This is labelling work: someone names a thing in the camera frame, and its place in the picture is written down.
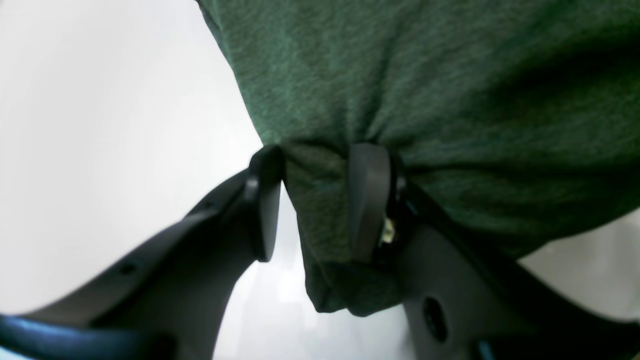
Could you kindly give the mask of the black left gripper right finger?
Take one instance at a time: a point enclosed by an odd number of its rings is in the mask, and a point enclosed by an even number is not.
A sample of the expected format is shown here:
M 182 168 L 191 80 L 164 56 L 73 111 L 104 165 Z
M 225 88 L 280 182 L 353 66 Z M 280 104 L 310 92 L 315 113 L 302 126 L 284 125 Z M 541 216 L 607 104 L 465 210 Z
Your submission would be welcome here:
M 639 324 L 579 307 L 456 226 L 381 145 L 350 146 L 352 260 L 397 283 L 419 360 L 631 360 Z

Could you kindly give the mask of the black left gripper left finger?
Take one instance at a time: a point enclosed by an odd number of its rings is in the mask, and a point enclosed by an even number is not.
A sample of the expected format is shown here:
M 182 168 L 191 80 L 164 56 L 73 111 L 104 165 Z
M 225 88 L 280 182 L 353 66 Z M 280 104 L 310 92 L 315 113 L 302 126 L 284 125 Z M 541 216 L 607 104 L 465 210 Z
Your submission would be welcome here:
M 261 148 L 88 283 L 27 314 L 1 316 L 1 349 L 28 360 L 210 360 L 239 278 L 275 247 L 284 156 Z

